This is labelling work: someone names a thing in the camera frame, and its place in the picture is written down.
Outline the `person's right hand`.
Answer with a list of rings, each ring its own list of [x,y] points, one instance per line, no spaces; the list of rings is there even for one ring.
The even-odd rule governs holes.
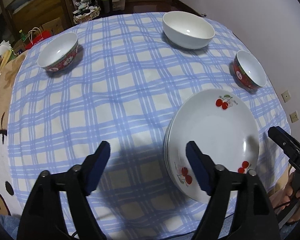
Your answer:
[[[283,203],[289,202],[291,199],[291,196],[293,194],[293,188],[292,188],[292,180],[294,178],[294,173],[291,172],[289,174],[289,178],[287,181],[287,184],[284,188],[280,189],[276,193],[274,193],[272,196],[270,196],[270,201],[273,207],[277,207],[279,205],[282,205]],[[300,198],[300,191],[296,193],[296,198]],[[297,222],[300,220],[300,207],[295,211],[295,213],[292,215],[292,217],[288,220],[289,223]]]

